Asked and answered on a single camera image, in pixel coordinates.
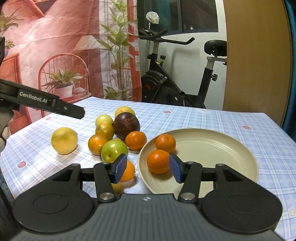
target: plate rim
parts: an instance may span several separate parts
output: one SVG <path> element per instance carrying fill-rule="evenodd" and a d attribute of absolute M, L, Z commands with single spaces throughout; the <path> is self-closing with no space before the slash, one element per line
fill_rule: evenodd
<path fill-rule="evenodd" d="M 256 160 L 255 156 L 253 155 L 253 153 L 249 150 L 249 148 L 246 147 L 246 146 L 245 146 L 243 143 L 241 143 L 239 140 L 237 140 L 237 139 L 235 139 L 234 137 L 232 137 L 232 136 L 230 136 L 230 135 L 227 135 L 227 134 L 225 134 L 225 133 L 222 133 L 222 132 L 219 132 L 219 131 L 210 130 L 210 129 L 204 129 L 204 128 L 180 128 L 180 129 L 175 129 L 175 130 L 166 131 L 166 132 L 164 132 L 164 133 L 161 133 L 161 134 L 159 134 L 159 135 L 153 137 L 151 140 L 149 140 L 148 142 L 146 142 L 146 144 L 142 147 L 142 149 L 141 149 L 141 151 L 140 151 L 140 153 L 139 153 L 139 155 L 138 155 L 138 160 L 137 160 L 137 162 L 138 162 L 138 164 L 137 164 L 138 172 L 139 172 L 139 175 L 141 176 L 142 181 L 144 182 L 144 184 L 146 185 L 146 187 L 150 190 L 150 192 L 152 192 L 153 194 L 157 194 L 157 193 L 156 193 L 155 191 L 153 191 L 153 190 L 151 189 L 151 187 L 146 183 L 146 181 L 145 181 L 144 178 L 143 178 L 142 172 L 141 172 L 141 170 L 140 170 L 140 161 L 139 161 L 139 160 L 140 160 L 140 155 L 141 155 L 141 153 L 142 153 L 142 150 L 144 149 L 144 147 L 145 147 L 150 141 L 152 141 L 153 139 L 157 138 L 158 136 L 160 136 L 160 135 L 162 135 L 162 134 L 167 134 L 168 132 L 177 131 L 177 130 L 186 130 L 186 129 L 198 129 L 198 130 L 207 130 L 207 131 L 218 132 L 218 133 L 220 133 L 220 134 L 226 135 L 226 136 L 228 136 L 228 137 L 234 139 L 235 141 L 239 142 L 241 145 L 243 145 L 243 146 L 244 146 L 244 147 L 245 147 L 245 148 L 251 153 L 252 157 L 253 157 L 254 160 L 255 160 L 255 164 L 256 164 L 256 167 L 257 167 L 256 181 L 255 181 L 255 183 L 258 182 L 258 179 L 259 179 L 259 168 L 258 168 L 257 160 Z"/>

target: bike handlebar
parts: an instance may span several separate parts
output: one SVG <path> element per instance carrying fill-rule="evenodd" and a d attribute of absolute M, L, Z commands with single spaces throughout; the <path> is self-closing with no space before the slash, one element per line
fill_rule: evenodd
<path fill-rule="evenodd" d="M 190 44 L 191 42 L 193 42 L 195 40 L 194 37 L 189 39 L 187 42 L 177 41 L 177 40 L 170 40 L 170 39 L 163 39 L 161 36 L 168 32 L 166 29 L 164 29 L 164 30 L 162 30 L 162 31 L 160 31 L 158 33 L 155 33 L 155 34 L 152 31 L 147 31 L 147 32 L 150 33 L 150 34 L 153 34 L 153 35 L 147 35 L 147 36 L 139 35 L 139 39 L 148 40 L 148 41 L 155 41 L 155 42 L 160 42 L 160 43 L 166 42 L 166 43 L 182 44 L 182 45 Z"/>

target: window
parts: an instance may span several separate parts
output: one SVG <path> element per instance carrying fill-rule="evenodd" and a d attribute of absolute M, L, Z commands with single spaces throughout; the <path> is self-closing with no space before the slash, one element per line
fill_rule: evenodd
<path fill-rule="evenodd" d="M 138 27 L 148 28 L 146 14 L 150 11 L 159 15 L 159 24 L 151 29 L 167 29 L 170 34 L 190 32 L 218 32 L 215 0 L 143 0 L 138 2 Z"/>

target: round plate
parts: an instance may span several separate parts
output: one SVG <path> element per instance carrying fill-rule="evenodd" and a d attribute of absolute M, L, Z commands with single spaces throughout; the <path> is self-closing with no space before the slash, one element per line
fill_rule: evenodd
<path fill-rule="evenodd" d="M 206 129 L 178 129 L 166 132 L 176 140 L 174 153 L 183 161 L 195 161 L 203 167 L 215 167 L 224 163 L 254 182 L 258 180 L 258 165 L 252 153 L 236 139 L 217 131 Z M 144 183 L 154 194 L 173 193 L 177 198 L 183 184 L 175 181 L 172 173 L 154 174 L 148 170 L 147 156 L 155 150 L 155 140 L 142 148 L 138 169 Z M 202 182 L 199 197 L 213 190 L 212 182 Z"/>

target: blue and white checkered tablecloth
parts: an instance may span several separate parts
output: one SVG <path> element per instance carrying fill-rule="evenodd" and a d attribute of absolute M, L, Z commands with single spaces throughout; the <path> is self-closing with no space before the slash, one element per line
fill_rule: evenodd
<path fill-rule="evenodd" d="M 283 215 L 276 232 L 285 240 L 296 238 L 296 143 L 267 115 L 196 109 L 140 102 L 103 100 L 95 97 L 76 103 L 85 108 L 82 120 L 50 114 L 12 135 L 1 153 L 0 167 L 14 197 L 50 177 L 69 164 L 82 168 L 101 162 L 88 149 L 95 120 L 101 114 L 114 117 L 122 105 L 131 107 L 148 139 L 180 128 L 204 128 L 225 133 L 239 140 L 255 156 L 259 168 L 258 184 L 271 191 L 283 205 Z M 54 151 L 50 140 L 54 130 L 67 126 L 78 133 L 78 146 L 68 155 Z M 137 169 L 138 152 L 128 159 Z M 126 182 L 125 193 L 149 194 L 136 170 L 134 180 Z M 83 190 L 95 197 L 94 183 L 84 183 Z"/>

